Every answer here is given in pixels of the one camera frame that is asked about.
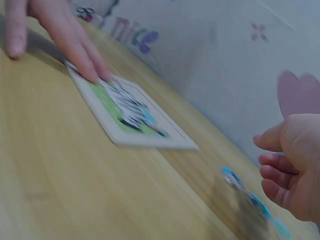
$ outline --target picture card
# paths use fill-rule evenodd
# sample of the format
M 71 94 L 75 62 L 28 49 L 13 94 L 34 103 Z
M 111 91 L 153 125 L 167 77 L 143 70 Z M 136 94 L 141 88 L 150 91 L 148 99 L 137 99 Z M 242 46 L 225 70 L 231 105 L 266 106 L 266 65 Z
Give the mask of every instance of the picture card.
M 76 67 L 66 67 L 94 116 L 116 145 L 198 149 L 188 135 L 137 84 L 118 76 L 85 80 Z

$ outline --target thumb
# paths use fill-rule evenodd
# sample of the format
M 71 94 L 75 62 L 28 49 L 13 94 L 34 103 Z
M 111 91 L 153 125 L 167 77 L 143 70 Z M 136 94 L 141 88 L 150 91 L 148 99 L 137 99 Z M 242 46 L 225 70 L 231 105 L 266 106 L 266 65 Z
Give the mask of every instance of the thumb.
M 7 51 L 17 58 L 27 46 L 27 0 L 6 0 L 5 13 Z

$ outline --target hand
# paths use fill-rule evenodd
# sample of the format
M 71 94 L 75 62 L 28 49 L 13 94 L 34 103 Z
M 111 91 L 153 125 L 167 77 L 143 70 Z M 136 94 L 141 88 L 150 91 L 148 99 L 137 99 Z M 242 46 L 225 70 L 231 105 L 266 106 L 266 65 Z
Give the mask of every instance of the hand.
M 73 17 L 67 0 L 6 0 L 6 41 L 10 57 L 18 58 L 27 46 L 27 15 L 38 19 L 55 44 L 84 78 L 112 79 L 107 66 L 85 30 Z
M 283 152 L 259 157 L 266 196 L 297 219 L 320 225 L 320 114 L 290 115 L 253 138 L 261 149 Z

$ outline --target cartoon drawing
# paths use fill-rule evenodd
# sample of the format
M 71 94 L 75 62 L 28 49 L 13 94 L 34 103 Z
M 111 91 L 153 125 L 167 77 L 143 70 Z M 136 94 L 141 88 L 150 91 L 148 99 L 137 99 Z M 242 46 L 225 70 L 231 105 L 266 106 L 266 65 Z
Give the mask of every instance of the cartoon drawing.
M 95 14 L 95 10 L 91 7 L 77 7 L 77 17 L 85 20 L 86 22 L 90 23 L 93 19 L 93 15 Z
M 138 101 L 119 82 L 106 83 L 99 81 L 114 104 L 121 110 L 118 121 L 140 133 L 143 132 L 142 125 L 147 126 L 159 136 L 169 137 L 168 133 L 157 127 L 157 121 L 152 117 L 144 103 Z

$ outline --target fingernail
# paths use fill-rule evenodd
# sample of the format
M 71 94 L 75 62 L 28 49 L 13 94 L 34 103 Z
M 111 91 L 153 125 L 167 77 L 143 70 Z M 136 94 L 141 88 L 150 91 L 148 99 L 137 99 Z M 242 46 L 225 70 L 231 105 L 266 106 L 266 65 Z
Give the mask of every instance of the fingernail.
M 256 142 L 259 140 L 260 137 L 261 137 L 260 134 L 255 135 L 255 136 L 253 137 L 253 142 L 256 143 Z
M 13 37 L 9 42 L 9 55 L 12 58 L 16 58 L 24 51 L 23 41 L 20 36 Z

